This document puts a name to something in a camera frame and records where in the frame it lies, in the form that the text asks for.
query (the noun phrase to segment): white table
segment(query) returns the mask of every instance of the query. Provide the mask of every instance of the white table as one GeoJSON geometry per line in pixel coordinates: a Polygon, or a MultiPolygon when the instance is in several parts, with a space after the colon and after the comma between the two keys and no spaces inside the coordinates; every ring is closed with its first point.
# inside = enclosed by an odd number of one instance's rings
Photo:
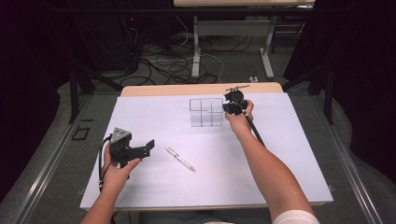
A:
{"type": "MultiPolygon", "coordinates": [[[[315,0],[175,0],[176,7],[279,7],[312,5],[315,0]]],[[[194,59],[192,65],[193,77],[199,76],[201,50],[199,35],[262,35],[266,36],[264,48],[260,49],[265,75],[274,78],[274,73],[268,58],[269,48],[276,27],[276,17],[270,21],[198,21],[194,17],[194,59]]]]}
{"type": "MultiPolygon", "coordinates": [[[[143,159],[132,172],[116,202],[116,210],[266,206],[228,121],[224,119],[221,126],[191,127],[190,99],[223,98],[226,89],[236,85],[241,84],[124,89],[104,137],[118,127],[132,133],[131,147],[143,146],[151,139],[155,139],[156,146],[150,157],[143,159]],[[196,172],[175,160],[165,147],[176,150],[196,172]]],[[[254,123],[265,145],[289,166],[308,201],[312,204],[332,202],[289,96],[276,83],[252,83],[242,90],[255,104],[254,123]]],[[[96,162],[81,208],[90,209],[99,195],[97,181],[96,162]]]]}

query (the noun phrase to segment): pen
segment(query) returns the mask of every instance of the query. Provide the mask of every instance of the pen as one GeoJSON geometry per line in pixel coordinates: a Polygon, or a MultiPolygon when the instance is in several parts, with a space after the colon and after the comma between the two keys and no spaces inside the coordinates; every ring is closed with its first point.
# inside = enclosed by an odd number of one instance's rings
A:
{"type": "Polygon", "coordinates": [[[190,170],[195,172],[194,167],[192,167],[188,162],[186,162],[185,160],[183,160],[171,147],[166,147],[165,148],[166,151],[168,151],[172,156],[174,156],[178,161],[180,161],[181,163],[183,163],[183,165],[187,166],[187,168],[189,168],[190,170]]]}

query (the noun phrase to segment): shirt sleeve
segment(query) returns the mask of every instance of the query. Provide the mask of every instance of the shirt sleeve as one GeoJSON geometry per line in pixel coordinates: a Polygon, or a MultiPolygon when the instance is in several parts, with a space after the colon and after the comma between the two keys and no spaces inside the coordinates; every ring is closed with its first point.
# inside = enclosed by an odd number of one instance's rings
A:
{"type": "Polygon", "coordinates": [[[318,219],[303,210],[290,210],[280,214],[274,224],[319,224],[318,219]]]}
{"type": "Polygon", "coordinates": [[[234,224],[232,222],[217,222],[217,221],[213,221],[213,222],[206,222],[204,224],[234,224]]]}

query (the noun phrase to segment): forearm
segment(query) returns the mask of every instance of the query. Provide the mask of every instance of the forearm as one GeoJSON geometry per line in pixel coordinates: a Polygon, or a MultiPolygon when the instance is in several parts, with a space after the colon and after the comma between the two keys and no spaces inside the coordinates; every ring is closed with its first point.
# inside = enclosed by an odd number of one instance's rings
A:
{"type": "Polygon", "coordinates": [[[251,173],[268,203],[271,217],[300,209],[313,214],[296,178],[289,168],[246,130],[235,132],[247,157],[251,173]]]}
{"type": "Polygon", "coordinates": [[[102,191],[81,223],[110,223],[117,197],[118,194],[115,194],[114,192],[102,191]]]}

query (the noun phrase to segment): white table leg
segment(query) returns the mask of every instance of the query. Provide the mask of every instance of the white table leg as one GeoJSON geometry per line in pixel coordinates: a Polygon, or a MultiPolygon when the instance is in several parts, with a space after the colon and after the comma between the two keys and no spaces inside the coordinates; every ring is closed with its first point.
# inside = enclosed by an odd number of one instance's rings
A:
{"type": "Polygon", "coordinates": [[[271,48],[271,41],[274,36],[275,26],[276,26],[276,17],[272,17],[270,21],[270,25],[268,26],[267,38],[265,39],[264,49],[260,49],[265,75],[267,75],[267,78],[270,79],[274,78],[274,73],[270,64],[270,59],[268,58],[268,52],[271,48]]]}
{"type": "Polygon", "coordinates": [[[201,50],[199,48],[198,18],[194,16],[194,60],[192,64],[192,77],[199,76],[199,65],[201,60],[201,50]]]}

